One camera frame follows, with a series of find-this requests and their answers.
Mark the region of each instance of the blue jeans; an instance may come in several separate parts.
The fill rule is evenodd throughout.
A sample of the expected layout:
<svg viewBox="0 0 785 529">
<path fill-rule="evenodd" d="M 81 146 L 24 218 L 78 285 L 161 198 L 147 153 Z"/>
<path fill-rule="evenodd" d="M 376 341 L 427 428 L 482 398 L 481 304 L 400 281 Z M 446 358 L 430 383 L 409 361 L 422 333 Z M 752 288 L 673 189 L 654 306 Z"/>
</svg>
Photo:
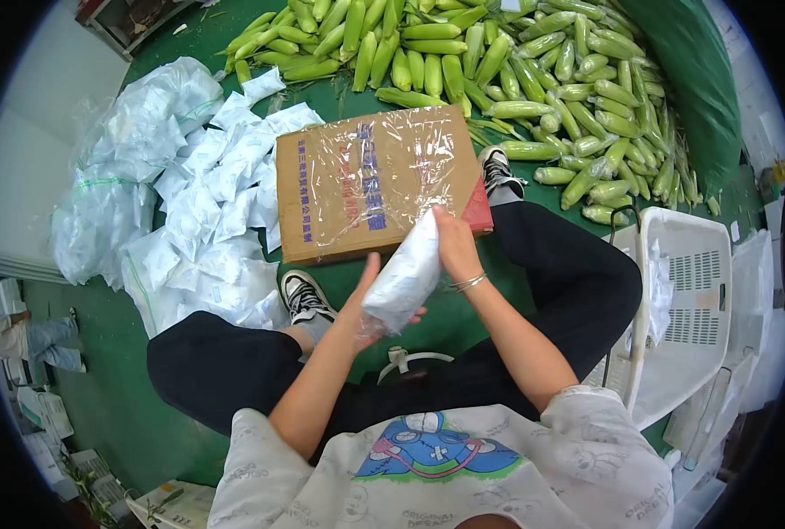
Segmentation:
<svg viewBox="0 0 785 529">
<path fill-rule="evenodd" d="M 70 317 L 42 323 L 27 323 L 27 351 L 29 361 L 44 361 L 60 369 L 81 371 L 81 352 L 60 347 L 59 342 L 78 335 L 78 326 Z"/>
</svg>

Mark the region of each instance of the wall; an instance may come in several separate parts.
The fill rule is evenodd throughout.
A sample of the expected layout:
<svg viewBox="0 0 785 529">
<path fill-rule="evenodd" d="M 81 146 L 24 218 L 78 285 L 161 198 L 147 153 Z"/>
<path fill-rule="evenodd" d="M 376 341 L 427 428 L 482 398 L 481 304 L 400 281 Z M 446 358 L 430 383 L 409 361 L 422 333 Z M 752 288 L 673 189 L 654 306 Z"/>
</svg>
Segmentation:
<svg viewBox="0 0 785 529">
<path fill-rule="evenodd" d="M 87 96 L 114 97 L 128 68 L 75 21 L 75 5 L 50 9 L 0 107 L 0 256 L 47 267 L 49 219 L 70 187 L 79 137 L 73 109 Z"/>
<path fill-rule="evenodd" d="M 778 97 L 736 17 L 723 0 L 704 0 L 725 39 L 742 116 L 742 140 L 759 177 L 776 157 L 785 158 L 785 121 Z"/>
</svg>

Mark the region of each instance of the shoelace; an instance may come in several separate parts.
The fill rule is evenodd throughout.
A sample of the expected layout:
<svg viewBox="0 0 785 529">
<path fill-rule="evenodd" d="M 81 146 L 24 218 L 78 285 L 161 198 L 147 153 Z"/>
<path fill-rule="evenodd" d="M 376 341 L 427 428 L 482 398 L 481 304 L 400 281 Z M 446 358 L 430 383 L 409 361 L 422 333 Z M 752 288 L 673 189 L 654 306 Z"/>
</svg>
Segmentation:
<svg viewBox="0 0 785 529">
<path fill-rule="evenodd" d="M 484 163 L 484 171 L 486 172 L 487 187 L 495 185 L 493 182 L 496 182 L 501 177 L 514 178 L 513 174 L 510 173 L 508 166 L 497 158 L 486 160 Z"/>
<path fill-rule="evenodd" d="M 321 309 L 328 311 L 322 299 L 316 293 L 313 285 L 302 281 L 295 291 L 289 296 L 289 310 L 292 315 L 302 312 L 303 309 Z"/>
</svg>

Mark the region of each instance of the corn pile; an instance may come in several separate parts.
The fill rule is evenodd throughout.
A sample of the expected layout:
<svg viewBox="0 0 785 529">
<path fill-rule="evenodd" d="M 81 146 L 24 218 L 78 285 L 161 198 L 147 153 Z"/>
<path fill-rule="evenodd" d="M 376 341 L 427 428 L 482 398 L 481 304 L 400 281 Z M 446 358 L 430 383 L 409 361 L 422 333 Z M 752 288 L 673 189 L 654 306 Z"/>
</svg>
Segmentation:
<svg viewBox="0 0 785 529">
<path fill-rule="evenodd" d="M 619 1 L 520 6 L 510 13 L 498 0 L 288 0 L 221 53 L 240 83 L 250 79 L 251 59 L 277 65 L 292 82 L 350 70 L 353 91 L 368 85 L 405 108 L 458 105 L 474 142 L 491 145 L 490 129 L 508 137 L 500 146 L 511 160 L 558 165 L 536 169 L 534 179 L 566 186 L 564 210 L 587 196 L 581 213 L 593 222 L 610 224 L 614 208 L 633 203 L 629 193 L 671 209 L 702 203 L 665 79 Z M 381 88 L 387 72 L 394 87 Z M 473 105 L 489 120 L 473 119 Z"/>
</svg>

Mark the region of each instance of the bangle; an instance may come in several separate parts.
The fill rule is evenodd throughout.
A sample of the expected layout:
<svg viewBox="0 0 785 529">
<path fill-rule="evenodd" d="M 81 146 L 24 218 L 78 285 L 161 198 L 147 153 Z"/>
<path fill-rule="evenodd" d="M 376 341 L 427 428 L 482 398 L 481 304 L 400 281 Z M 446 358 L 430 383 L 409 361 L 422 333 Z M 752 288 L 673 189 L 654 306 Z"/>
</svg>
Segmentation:
<svg viewBox="0 0 785 529">
<path fill-rule="evenodd" d="M 468 289 L 471 289 L 472 287 L 474 287 L 484 279 L 486 279 L 486 272 L 481 272 L 478 275 L 474 276 L 472 279 L 469 279 L 468 281 L 461 281 L 460 283 L 452 283 L 451 286 L 454 287 L 456 291 L 463 292 Z"/>
</svg>

